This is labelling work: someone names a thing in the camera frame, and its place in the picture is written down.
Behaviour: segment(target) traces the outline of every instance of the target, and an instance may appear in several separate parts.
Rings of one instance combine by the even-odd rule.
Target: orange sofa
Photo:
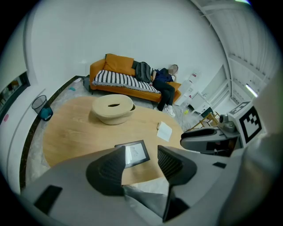
[[[95,63],[93,63],[90,66],[90,73],[89,73],[89,80],[90,80],[90,88],[92,90],[104,90],[104,91],[109,91],[113,93],[118,93],[118,94],[125,94],[133,97],[138,97],[154,102],[160,102],[161,100],[161,94],[155,94],[155,93],[150,93],[150,92],[144,92],[144,91],[139,91],[139,90],[132,90],[124,87],[110,87],[110,86],[94,86],[92,84],[95,76],[97,73],[101,70],[103,70],[105,64],[105,59],[99,60]],[[175,82],[169,82],[171,86],[175,88],[175,96],[173,102],[175,102],[181,93],[178,91],[178,88],[181,84],[175,83]]]

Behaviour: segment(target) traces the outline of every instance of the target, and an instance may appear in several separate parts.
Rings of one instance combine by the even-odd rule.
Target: white paper
[[[75,81],[74,81],[74,83],[78,83],[78,82],[80,82],[81,81],[81,78],[78,78],[78,79],[76,79]]]
[[[171,134],[172,134],[172,129],[169,127],[166,123],[160,122],[157,127],[157,136],[160,137],[163,140],[166,140],[169,142]]]
[[[145,152],[141,143],[126,146],[126,165],[145,158]]]

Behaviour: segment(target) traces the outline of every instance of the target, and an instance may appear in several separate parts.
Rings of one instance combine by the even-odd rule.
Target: bag on sofa
[[[140,82],[150,83],[151,82],[151,70],[150,66],[146,62],[138,63],[136,66],[136,79]]]

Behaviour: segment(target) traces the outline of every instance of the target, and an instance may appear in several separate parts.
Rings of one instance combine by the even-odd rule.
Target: jeans
[[[175,88],[173,86],[158,80],[154,80],[152,86],[161,92],[162,99],[157,106],[158,110],[163,111],[165,104],[173,104],[175,95]]]

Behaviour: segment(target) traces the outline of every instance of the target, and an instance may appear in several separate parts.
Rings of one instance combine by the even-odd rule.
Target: wooden table
[[[67,101],[50,119],[43,136],[43,153],[52,167],[69,158],[113,148],[116,144],[144,140],[150,160],[124,169],[122,184],[134,184],[163,177],[157,163],[157,146],[180,145],[183,133],[169,115],[139,107],[130,119],[119,125],[106,125],[91,112],[95,97],[78,97]],[[157,125],[165,122],[172,128],[170,141],[157,137]]]

